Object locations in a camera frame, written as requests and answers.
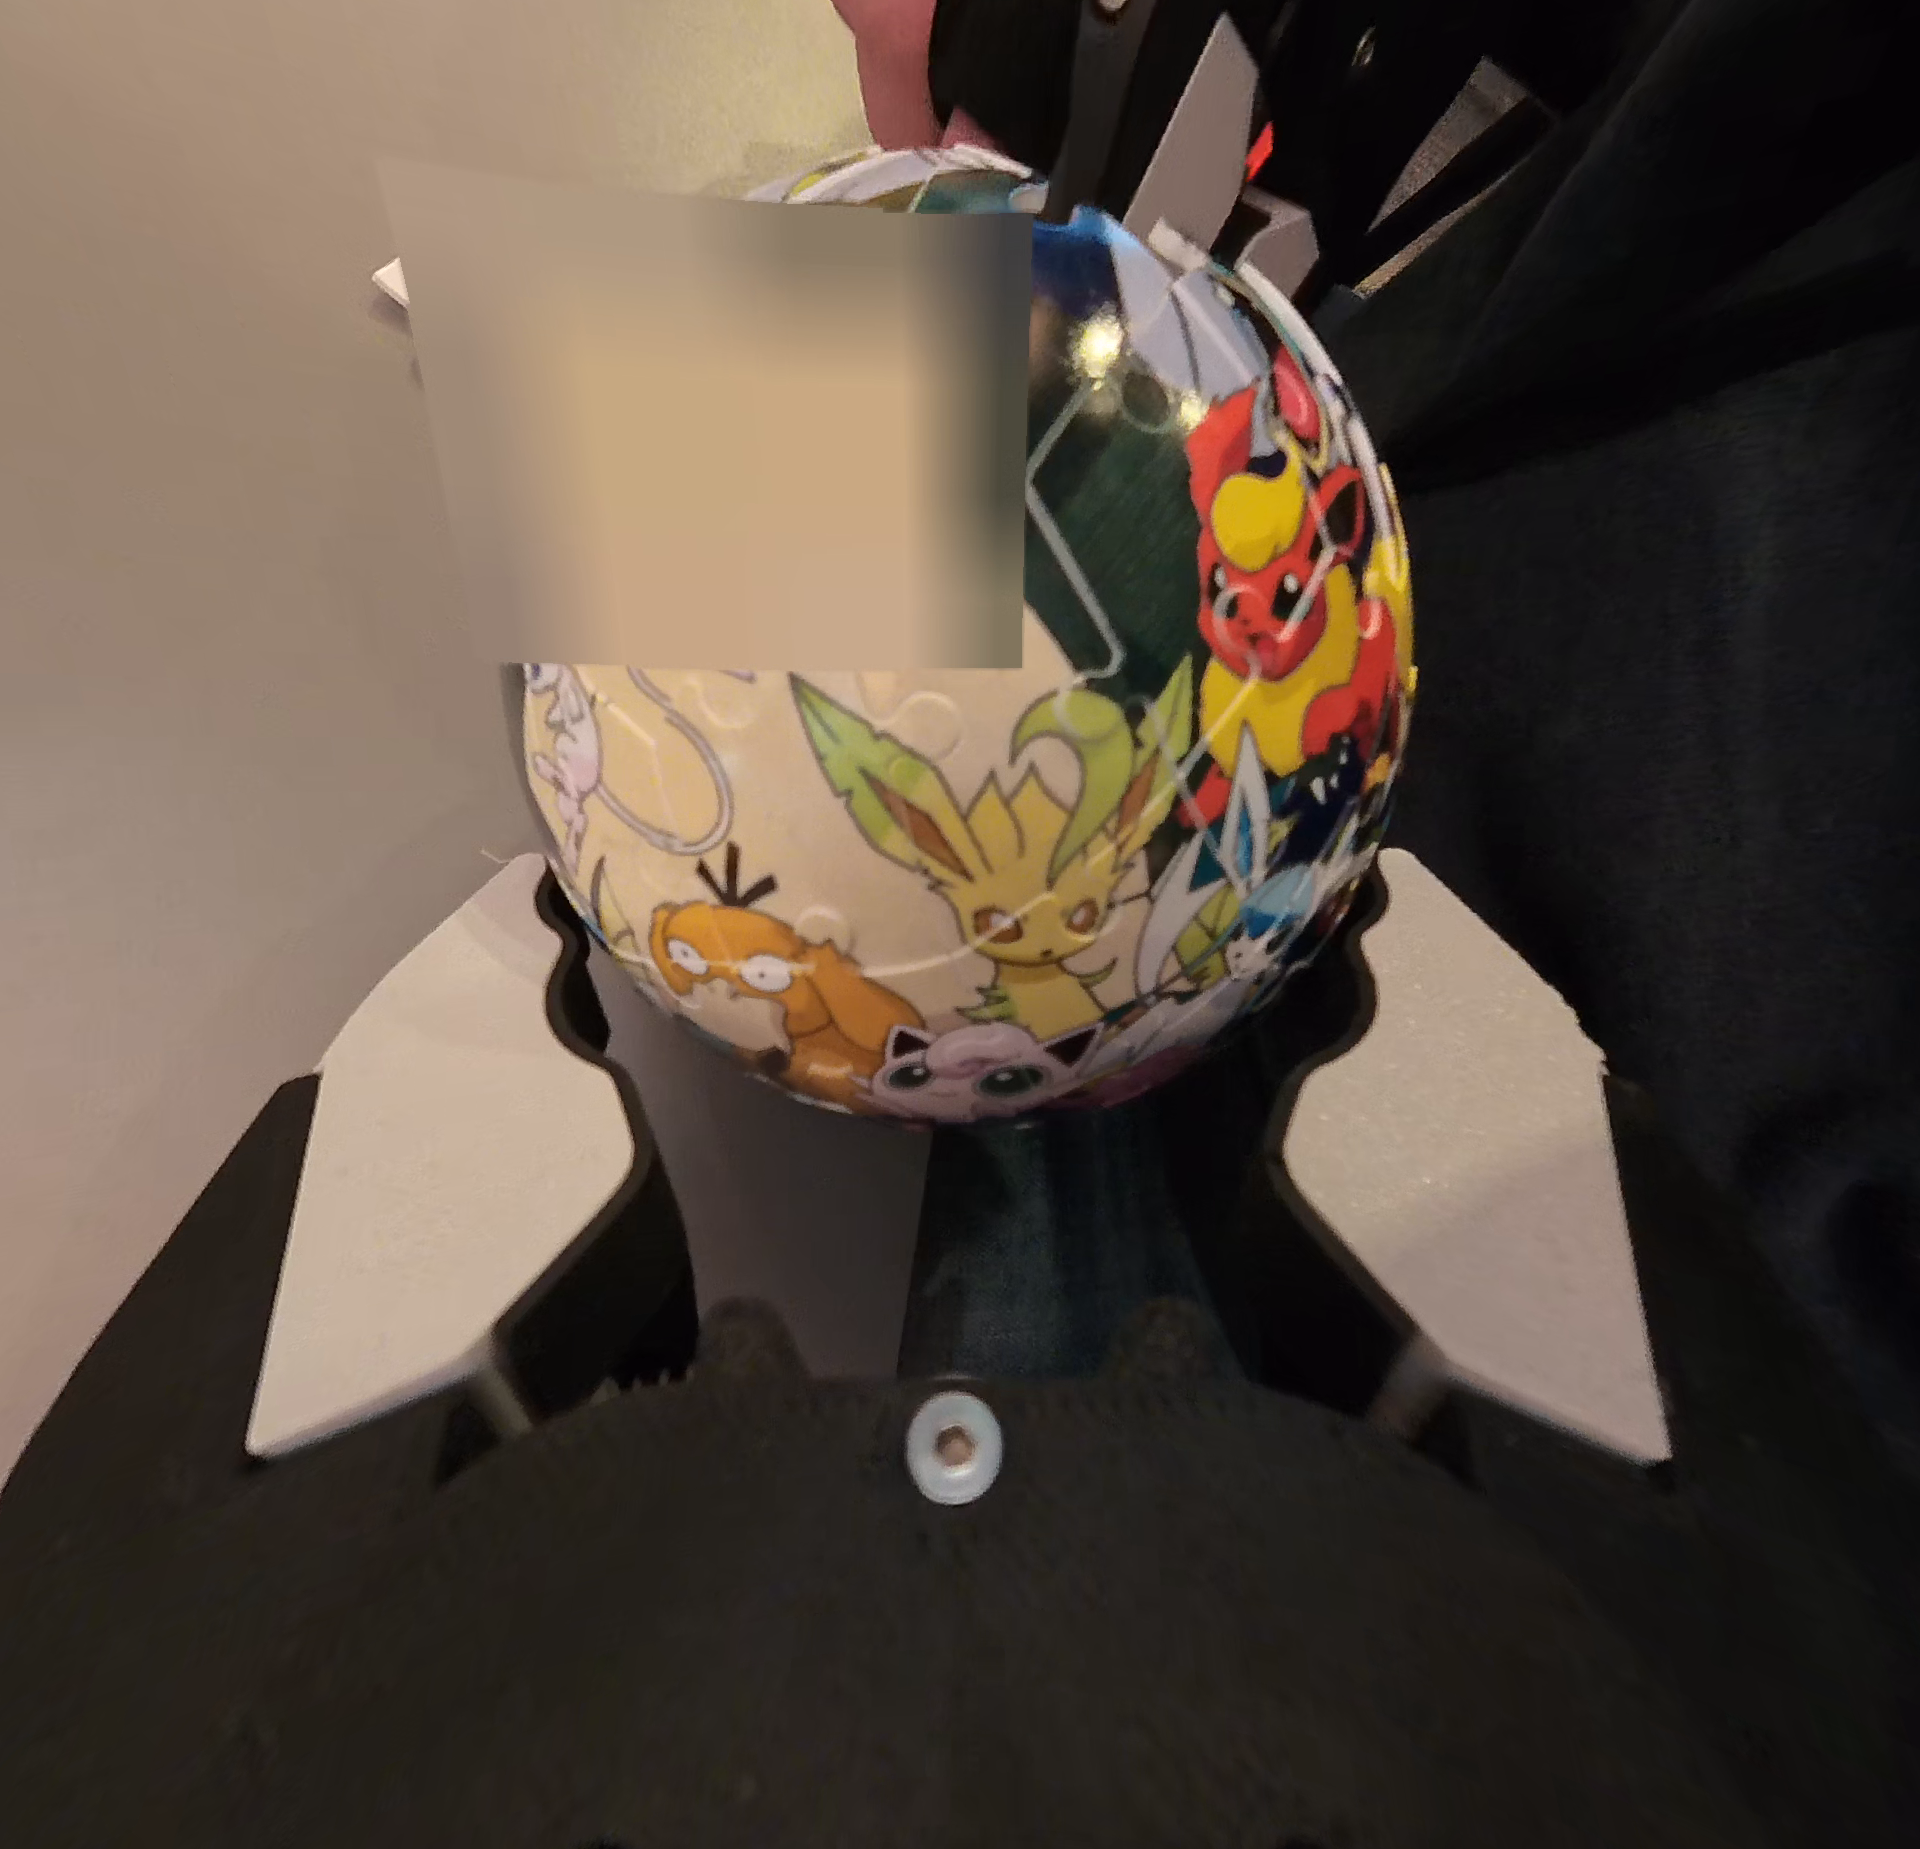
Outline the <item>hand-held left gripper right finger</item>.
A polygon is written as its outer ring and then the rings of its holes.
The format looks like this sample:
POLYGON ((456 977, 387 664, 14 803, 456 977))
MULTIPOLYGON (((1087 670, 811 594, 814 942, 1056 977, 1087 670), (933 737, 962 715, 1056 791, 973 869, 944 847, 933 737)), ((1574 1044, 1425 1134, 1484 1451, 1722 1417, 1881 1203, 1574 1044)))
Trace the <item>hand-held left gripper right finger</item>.
POLYGON ((1669 1430, 1600 1055, 1573 1009, 1411 854, 1359 941, 1373 1019, 1305 1077, 1286 1177, 1414 1325, 1373 1421, 1491 1396, 1648 1467, 1669 1430))

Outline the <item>colourful cartoon puzzle ball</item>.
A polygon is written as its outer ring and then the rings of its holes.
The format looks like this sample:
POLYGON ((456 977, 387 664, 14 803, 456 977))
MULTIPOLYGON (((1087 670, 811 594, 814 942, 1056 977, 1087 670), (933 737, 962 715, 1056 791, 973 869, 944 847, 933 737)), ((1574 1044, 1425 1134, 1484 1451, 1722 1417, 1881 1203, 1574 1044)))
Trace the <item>colourful cartoon puzzle ball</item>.
POLYGON ((1111 1105, 1352 909, 1404 760, 1390 474, 1248 262, 1037 225, 1021 668, 512 664, 559 894, 728 1063, 846 1117, 1111 1105))

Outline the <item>person's right hand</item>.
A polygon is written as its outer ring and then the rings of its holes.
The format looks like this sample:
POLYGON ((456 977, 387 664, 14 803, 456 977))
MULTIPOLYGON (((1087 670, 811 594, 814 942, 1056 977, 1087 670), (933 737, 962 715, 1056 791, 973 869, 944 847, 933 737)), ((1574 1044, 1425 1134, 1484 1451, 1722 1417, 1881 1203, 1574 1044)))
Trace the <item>person's right hand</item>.
POLYGON ((926 58, 937 0, 831 0, 855 45, 861 110, 876 145, 926 148, 944 124, 930 95, 926 58))

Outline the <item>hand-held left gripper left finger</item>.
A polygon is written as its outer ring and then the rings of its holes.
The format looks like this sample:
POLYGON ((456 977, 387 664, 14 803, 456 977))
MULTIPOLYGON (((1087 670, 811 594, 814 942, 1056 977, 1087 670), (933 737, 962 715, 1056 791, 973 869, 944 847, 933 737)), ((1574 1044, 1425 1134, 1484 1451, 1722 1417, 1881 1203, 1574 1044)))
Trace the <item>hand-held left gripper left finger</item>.
POLYGON ((326 1049, 246 1454, 309 1451, 445 1393, 516 1434, 534 1412, 507 1323, 610 1225, 654 1140, 553 998, 578 938, 520 854, 326 1049))

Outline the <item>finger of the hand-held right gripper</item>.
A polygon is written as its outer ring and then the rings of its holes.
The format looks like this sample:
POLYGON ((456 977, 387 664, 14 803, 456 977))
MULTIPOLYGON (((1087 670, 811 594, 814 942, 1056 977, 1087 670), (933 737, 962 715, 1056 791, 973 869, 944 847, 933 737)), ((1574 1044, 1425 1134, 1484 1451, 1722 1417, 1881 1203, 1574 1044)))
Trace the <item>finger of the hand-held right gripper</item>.
POLYGON ((1481 58, 1399 171, 1359 254, 1352 289, 1373 295, 1471 211, 1555 127, 1555 109, 1481 58))
POLYGON ((1219 15, 1122 225, 1177 272, 1210 259, 1294 295, 1317 262, 1317 237, 1307 210, 1253 187, 1255 91, 1255 59, 1219 15))

